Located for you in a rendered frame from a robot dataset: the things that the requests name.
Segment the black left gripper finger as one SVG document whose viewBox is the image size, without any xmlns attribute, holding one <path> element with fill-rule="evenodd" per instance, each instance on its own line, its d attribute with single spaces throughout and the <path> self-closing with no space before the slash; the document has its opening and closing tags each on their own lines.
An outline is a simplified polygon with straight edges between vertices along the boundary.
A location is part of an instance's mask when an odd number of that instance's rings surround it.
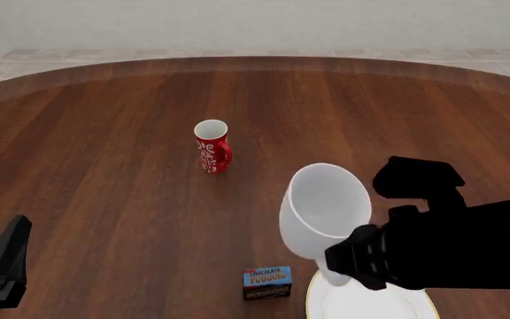
<svg viewBox="0 0 510 319">
<path fill-rule="evenodd" d="M 0 236 L 0 278 L 27 278 L 27 244 L 32 222 L 18 214 Z"/>
</svg>

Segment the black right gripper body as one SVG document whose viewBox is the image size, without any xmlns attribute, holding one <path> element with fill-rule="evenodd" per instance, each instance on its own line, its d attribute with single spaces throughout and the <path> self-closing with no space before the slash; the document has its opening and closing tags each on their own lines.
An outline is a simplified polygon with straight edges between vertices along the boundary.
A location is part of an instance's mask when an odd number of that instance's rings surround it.
<svg viewBox="0 0 510 319">
<path fill-rule="evenodd" d="M 391 250 L 388 244 L 389 228 L 398 225 L 399 222 L 407 222 L 417 214 L 419 214 L 417 206 L 396 206 L 389 209 L 388 222 L 381 226 L 375 225 L 371 237 L 371 244 L 368 245 L 368 254 L 371 257 L 369 265 L 372 270 L 372 274 L 368 279 L 368 289 L 380 291 L 386 289 L 387 284 L 393 284 L 402 289 L 412 291 L 419 290 L 419 285 L 414 281 L 397 274 L 397 262 L 403 261 L 405 258 L 399 255 L 392 261 L 390 259 Z"/>
</svg>

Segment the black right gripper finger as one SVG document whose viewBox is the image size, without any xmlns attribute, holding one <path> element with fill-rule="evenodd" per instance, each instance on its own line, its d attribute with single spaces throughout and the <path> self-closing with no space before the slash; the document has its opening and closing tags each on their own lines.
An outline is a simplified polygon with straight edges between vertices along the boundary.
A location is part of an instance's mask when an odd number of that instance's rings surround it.
<svg viewBox="0 0 510 319">
<path fill-rule="evenodd" d="M 344 241 L 326 249 L 328 270 L 355 278 L 361 284 L 376 284 L 375 255 L 370 245 L 376 232 L 376 225 L 359 226 Z"/>
</svg>

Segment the white plate with gold rim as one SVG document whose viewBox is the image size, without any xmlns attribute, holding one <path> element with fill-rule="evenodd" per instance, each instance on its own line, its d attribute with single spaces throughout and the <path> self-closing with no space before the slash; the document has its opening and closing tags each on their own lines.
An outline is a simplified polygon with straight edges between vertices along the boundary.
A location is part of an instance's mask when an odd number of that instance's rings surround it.
<svg viewBox="0 0 510 319">
<path fill-rule="evenodd" d="M 305 299 L 306 319 L 440 319 L 424 291 L 410 291 L 388 284 L 372 291 L 351 280 L 332 286 L 321 272 L 311 279 Z"/>
</svg>

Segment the red mug with white pattern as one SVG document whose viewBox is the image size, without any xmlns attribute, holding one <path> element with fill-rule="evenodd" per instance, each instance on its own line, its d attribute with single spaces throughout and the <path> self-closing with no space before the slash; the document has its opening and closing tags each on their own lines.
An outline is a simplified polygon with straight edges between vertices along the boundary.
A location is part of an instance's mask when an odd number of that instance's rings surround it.
<svg viewBox="0 0 510 319">
<path fill-rule="evenodd" d="M 204 170 L 210 174 L 225 172 L 233 159 L 228 125 L 215 119 L 201 121 L 194 127 L 194 135 Z"/>
</svg>

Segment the chocolate pudding box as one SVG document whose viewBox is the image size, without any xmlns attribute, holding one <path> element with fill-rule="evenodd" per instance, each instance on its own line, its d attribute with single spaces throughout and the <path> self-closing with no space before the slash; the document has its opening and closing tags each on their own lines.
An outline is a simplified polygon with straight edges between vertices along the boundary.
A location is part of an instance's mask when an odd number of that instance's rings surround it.
<svg viewBox="0 0 510 319">
<path fill-rule="evenodd" d="M 292 289 L 288 266 L 244 270 L 243 299 L 245 301 L 289 297 Z"/>
</svg>

